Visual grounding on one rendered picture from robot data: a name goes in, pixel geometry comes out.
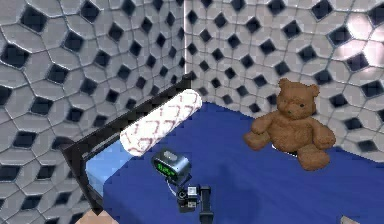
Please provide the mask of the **black bed with blue blanket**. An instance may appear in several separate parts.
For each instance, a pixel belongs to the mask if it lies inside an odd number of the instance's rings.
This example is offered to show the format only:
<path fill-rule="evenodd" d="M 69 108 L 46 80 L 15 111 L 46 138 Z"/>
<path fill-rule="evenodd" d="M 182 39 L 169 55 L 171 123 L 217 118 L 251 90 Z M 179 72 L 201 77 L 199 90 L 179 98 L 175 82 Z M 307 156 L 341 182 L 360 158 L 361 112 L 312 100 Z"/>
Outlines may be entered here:
<path fill-rule="evenodd" d="M 186 90 L 183 78 L 135 110 L 64 149 L 95 213 L 118 224 L 200 224 L 199 213 L 180 213 L 150 153 L 135 158 L 119 133 Z M 192 163 L 192 184 L 211 188 L 213 224 L 384 224 L 384 163 L 340 148 L 326 168 L 308 172 L 295 157 L 266 147 L 251 151 L 242 135 L 249 117 L 206 103 L 158 143 Z"/>

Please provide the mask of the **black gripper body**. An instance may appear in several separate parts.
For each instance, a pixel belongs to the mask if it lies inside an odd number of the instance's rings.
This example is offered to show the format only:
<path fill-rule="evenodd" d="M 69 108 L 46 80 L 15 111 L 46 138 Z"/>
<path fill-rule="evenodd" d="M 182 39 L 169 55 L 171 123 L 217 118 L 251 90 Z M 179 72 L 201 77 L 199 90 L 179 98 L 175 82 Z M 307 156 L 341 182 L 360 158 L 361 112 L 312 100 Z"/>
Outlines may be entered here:
<path fill-rule="evenodd" d="M 184 189 L 179 188 L 176 194 L 177 204 L 180 213 L 188 211 L 188 195 Z"/>

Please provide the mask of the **grey alarm clock green display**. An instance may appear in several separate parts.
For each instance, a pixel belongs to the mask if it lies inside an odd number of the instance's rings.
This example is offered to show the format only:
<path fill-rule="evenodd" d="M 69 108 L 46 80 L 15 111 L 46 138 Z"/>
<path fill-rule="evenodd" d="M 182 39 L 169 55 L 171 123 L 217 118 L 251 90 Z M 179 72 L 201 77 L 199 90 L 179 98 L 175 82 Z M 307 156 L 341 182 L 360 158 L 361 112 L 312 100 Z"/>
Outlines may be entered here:
<path fill-rule="evenodd" d="M 191 179 L 190 161 L 183 155 L 177 154 L 170 149 L 163 148 L 152 157 L 154 169 L 175 185 L 183 186 Z"/>

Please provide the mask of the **brown teddy bear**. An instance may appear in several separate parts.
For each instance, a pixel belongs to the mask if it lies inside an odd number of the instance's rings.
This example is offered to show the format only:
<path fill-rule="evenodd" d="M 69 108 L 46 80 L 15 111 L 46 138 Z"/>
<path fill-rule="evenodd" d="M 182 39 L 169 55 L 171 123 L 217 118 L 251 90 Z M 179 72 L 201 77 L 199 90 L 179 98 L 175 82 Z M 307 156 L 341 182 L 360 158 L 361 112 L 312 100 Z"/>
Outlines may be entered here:
<path fill-rule="evenodd" d="M 326 150 L 336 143 L 336 137 L 331 129 L 312 117 L 319 87 L 287 78 L 279 80 L 279 87 L 277 110 L 253 121 L 243 137 L 245 143 L 255 151 L 271 143 L 281 152 L 296 153 L 306 171 L 326 167 L 330 162 Z"/>

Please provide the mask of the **white red-patterned pillow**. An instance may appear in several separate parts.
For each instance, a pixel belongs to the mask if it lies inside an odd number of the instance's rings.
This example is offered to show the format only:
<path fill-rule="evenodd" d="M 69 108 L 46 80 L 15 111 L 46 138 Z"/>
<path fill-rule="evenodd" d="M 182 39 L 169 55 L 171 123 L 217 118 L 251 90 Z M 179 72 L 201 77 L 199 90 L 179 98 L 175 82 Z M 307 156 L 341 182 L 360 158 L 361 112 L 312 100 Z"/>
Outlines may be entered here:
<path fill-rule="evenodd" d="M 200 95 L 184 90 L 120 133 L 125 151 L 140 157 L 202 107 Z"/>

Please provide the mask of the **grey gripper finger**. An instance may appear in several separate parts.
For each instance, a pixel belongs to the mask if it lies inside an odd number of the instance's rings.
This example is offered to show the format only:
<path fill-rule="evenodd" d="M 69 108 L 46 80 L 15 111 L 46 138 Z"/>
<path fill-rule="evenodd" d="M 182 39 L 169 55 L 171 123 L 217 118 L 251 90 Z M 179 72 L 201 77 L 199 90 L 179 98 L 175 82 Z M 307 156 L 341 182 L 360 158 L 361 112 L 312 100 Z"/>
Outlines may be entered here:
<path fill-rule="evenodd" d="M 167 180 L 166 181 L 167 185 L 168 185 L 168 189 L 170 190 L 170 192 L 172 193 L 173 196 L 177 196 L 177 193 L 174 191 L 174 189 L 171 187 L 171 183 Z"/>

